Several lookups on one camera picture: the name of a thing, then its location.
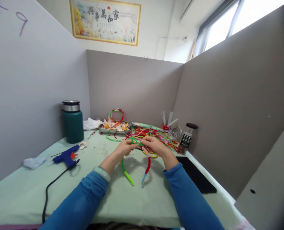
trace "white rag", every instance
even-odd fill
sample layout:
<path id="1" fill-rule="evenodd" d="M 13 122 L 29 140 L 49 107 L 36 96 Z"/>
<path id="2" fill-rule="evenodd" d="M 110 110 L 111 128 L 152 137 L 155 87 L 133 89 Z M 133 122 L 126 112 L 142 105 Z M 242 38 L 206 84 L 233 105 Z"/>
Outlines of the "white rag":
<path id="1" fill-rule="evenodd" d="M 96 129 L 100 126 L 101 121 L 95 121 L 91 118 L 88 118 L 87 121 L 83 121 L 83 130 L 91 130 L 91 129 Z"/>
<path id="2" fill-rule="evenodd" d="M 35 169 L 46 161 L 44 157 L 28 158 L 23 161 L 25 167 Z"/>

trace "blue long-sleeve shirt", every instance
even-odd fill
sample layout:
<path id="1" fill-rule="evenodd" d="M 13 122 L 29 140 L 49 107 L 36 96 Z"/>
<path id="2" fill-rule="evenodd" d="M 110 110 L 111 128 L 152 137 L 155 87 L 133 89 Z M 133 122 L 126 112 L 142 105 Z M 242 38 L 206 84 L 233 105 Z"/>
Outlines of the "blue long-sleeve shirt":
<path id="1" fill-rule="evenodd" d="M 185 172 L 181 163 L 169 172 L 169 181 L 180 222 L 186 230 L 224 229 L 203 195 Z M 90 172 L 65 198 L 40 228 L 85 230 L 91 223 L 108 182 L 96 172 Z"/>

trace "window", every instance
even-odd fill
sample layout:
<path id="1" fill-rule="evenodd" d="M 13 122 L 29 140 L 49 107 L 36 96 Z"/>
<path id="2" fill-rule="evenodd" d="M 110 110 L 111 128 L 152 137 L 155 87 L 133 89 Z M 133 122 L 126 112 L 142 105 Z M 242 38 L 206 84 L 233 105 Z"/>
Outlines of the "window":
<path id="1" fill-rule="evenodd" d="M 195 56 L 234 35 L 284 4 L 284 0 L 226 0 L 201 25 Z"/>

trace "thermos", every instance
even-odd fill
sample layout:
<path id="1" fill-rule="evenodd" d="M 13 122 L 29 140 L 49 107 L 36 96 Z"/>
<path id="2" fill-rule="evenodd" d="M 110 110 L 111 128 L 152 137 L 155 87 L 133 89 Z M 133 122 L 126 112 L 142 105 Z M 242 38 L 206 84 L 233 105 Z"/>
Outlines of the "thermos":
<path id="1" fill-rule="evenodd" d="M 80 102 L 75 100 L 65 100 L 62 102 L 63 124 L 66 141 L 70 144 L 81 142 L 84 139 L 83 119 L 80 111 Z"/>
<path id="2" fill-rule="evenodd" d="M 184 132 L 183 138 L 181 139 L 180 142 L 180 149 L 182 154 L 185 154 L 187 152 L 187 149 L 189 148 L 193 136 L 198 128 L 197 125 L 192 123 L 187 123 L 186 126 L 187 126 L 187 131 Z"/>

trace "white wire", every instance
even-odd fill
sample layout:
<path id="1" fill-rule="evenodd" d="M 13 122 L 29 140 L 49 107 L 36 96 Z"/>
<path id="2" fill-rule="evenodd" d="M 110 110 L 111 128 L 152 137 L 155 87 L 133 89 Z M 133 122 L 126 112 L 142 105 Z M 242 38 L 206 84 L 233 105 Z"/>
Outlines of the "white wire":
<path id="1" fill-rule="evenodd" d="M 171 138 L 172 141 L 176 141 L 180 136 L 183 135 L 183 131 L 182 131 L 181 128 L 178 127 L 178 126 L 170 127 L 170 130 L 165 130 L 164 132 L 165 132 L 165 133 L 170 133 L 170 138 Z"/>

